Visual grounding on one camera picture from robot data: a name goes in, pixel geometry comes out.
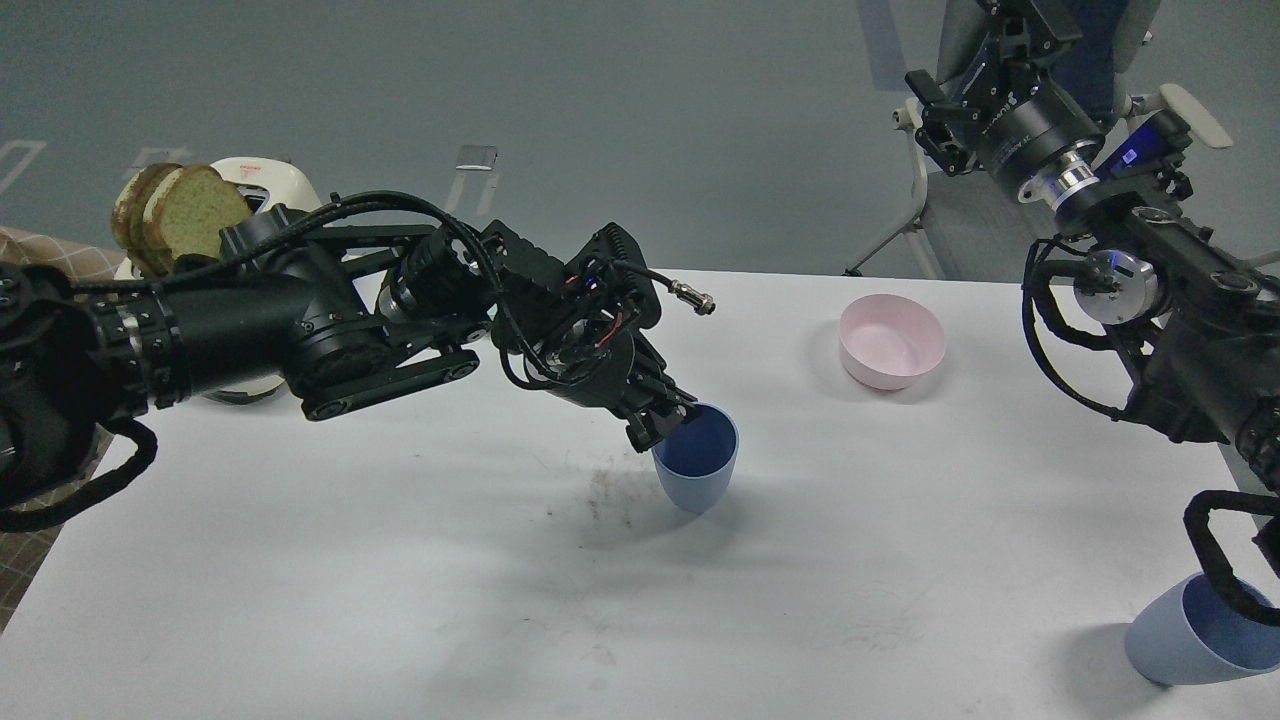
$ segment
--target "connector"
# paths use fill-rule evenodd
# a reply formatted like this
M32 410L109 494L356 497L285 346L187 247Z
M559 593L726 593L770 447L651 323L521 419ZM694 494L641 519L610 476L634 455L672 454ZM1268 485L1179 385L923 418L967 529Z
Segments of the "connector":
M680 281L671 281L671 292L676 293L681 301L687 302L694 307L694 313L699 315L710 315L716 311L716 299L704 293L698 292L687 283Z

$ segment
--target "white table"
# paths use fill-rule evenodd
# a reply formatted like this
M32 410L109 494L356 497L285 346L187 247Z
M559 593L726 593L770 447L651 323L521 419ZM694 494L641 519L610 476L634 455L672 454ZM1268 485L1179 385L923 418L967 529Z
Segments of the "white table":
M152 470L54 546L0 637L0 717L1274 716L1275 675L1128 665L1125 624L1196 570L1187 501L1229 474L1060 396L1015 287L677 277L719 309L671 302L650 337L742 434L708 514L486 346L463 382L319 424L196 400L145 419ZM886 291L950 340L900 393L836 357L841 309ZM1123 398L1114 357L1059 357ZM1274 583L1247 518L1215 529Z

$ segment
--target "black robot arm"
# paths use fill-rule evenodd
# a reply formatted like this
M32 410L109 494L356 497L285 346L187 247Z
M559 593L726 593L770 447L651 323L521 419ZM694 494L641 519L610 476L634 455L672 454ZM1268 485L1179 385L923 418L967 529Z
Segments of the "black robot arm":
M383 210L440 224L332 225ZM367 192L312 213L276 205L221 238L225 260L143 281L73 286L0 264L0 530L65 521L141 474L156 442L134 418L150 406L275 373L324 420L468 375L479 356L463 346L485 334L512 382L609 410L636 451L696 411L641 331L660 316L654 281L699 314L714 302L650 270L616 224L566 264L500 223L480 232L417 197ZM385 274L369 306L353 282L374 273ZM138 452L52 507L13 509L79 478L99 428Z
M947 174L986 169L1005 197L1046 202L1059 236L1032 245L1023 324L1037 364L1060 389L1114 420L1174 442L1228 442L1272 493L1280 491L1280 281L1210 245L1179 202L1187 123L1152 115L1094 163L1103 135L1052 78L1079 38L1057 0L975 0L988 17L966 73L947 91L924 70L906 82L922 102L916 141ZM1062 250L1073 259L1051 259ZM1070 279L1102 333L1062 319L1050 283ZM1124 407L1076 393L1050 365L1037 316L1060 340L1116 352L1133 380ZM1258 621L1280 610L1245 593L1207 529L1210 510L1280 515L1280 500L1207 492L1188 509L1188 534L1215 589ZM1254 538L1280 575L1280 518Z

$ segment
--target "bread slice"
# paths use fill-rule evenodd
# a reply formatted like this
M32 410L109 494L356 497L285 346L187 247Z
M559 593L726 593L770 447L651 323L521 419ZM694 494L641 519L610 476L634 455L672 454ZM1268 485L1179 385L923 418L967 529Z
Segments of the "bread slice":
M236 186L209 165L164 176L142 209L142 240L165 272L183 255L221 256L218 231L253 213Z
M148 277L163 275L166 270L142 237L142 210L160 181L180 169L182 165L177 163L156 163L142 168L120 191L111 210L111 236L115 243Z

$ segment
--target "plaid fabric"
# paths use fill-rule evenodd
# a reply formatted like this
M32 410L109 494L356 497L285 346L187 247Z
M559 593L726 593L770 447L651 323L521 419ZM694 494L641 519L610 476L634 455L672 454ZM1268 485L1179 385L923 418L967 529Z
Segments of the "plaid fabric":
M122 252L102 250L78 242L56 240L14 228L0 227L0 261L14 265L52 265L74 281L109 281L115 268L124 260ZM101 434L99 459L106 451L110 436ZM63 486L56 491L20 505L23 509L42 507L69 495L79 483ZM0 632L18 609L27 585L44 562L61 528L38 533L0 533Z

